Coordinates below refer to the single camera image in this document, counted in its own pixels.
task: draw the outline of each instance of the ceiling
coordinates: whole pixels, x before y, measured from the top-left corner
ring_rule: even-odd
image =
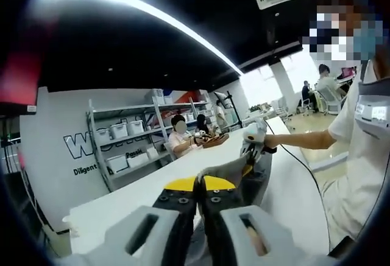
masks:
[[[315,7],[311,0],[288,1],[266,10],[260,10],[255,0],[142,1],[186,24],[243,72],[301,49],[296,42],[308,33]],[[40,85],[50,91],[214,90],[238,78],[198,42],[140,10],[100,0],[11,2],[7,10],[14,17],[8,20],[6,46],[25,40],[24,33],[44,30]],[[256,57],[261,60],[248,64]]]

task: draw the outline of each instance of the hair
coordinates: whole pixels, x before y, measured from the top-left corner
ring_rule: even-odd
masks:
[[[203,114],[199,114],[197,115],[197,118],[196,118],[196,127],[199,129],[199,130],[203,130],[204,132],[206,132],[206,134],[209,134],[210,131],[208,131],[208,127],[207,125],[205,124],[205,120],[206,120],[206,116],[203,115]]]
[[[175,115],[172,117],[171,119],[171,124],[173,127],[176,126],[176,124],[178,123],[178,121],[184,121],[185,122],[185,118],[182,116],[182,115]]]
[[[329,69],[329,67],[327,65],[320,64],[319,67],[318,67],[318,71],[321,74],[321,73],[323,73],[325,71],[330,72],[330,69]]]

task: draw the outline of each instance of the window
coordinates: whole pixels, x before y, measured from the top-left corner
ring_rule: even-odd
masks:
[[[314,89],[314,84],[319,79],[317,67],[310,54],[305,51],[292,54],[280,59],[286,70],[295,93],[302,90],[303,82],[307,80],[310,87]]]
[[[271,103],[282,97],[269,65],[250,71],[239,78],[250,107],[262,103]]]

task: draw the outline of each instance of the floor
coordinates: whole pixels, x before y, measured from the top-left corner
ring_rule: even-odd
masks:
[[[321,131],[327,129],[334,119],[335,116],[332,115],[324,116],[323,114],[312,114],[309,116],[303,116],[298,114],[291,118],[288,125],[295,128],[295,130],[291,129],[291,133],[308,133],[311,131]],[[309,163],[315,163],[348,151],[348,145],[336,142],[326,150],[302,149],[302,151]],[[340,164],[336,167],[332,167],[331,169],[316,173],[315,177],[318,182],[321,182],[338,178],[344,175],[345,172],[345,164]],[[51,248],[48,248],[48,251],[51,252],[51,256],[56,257],[58,255],[60,257],[65,257],[71,254],[68,233],[57,235],[56,233],[51,232],[48,233],[48,236],[51,240]]]

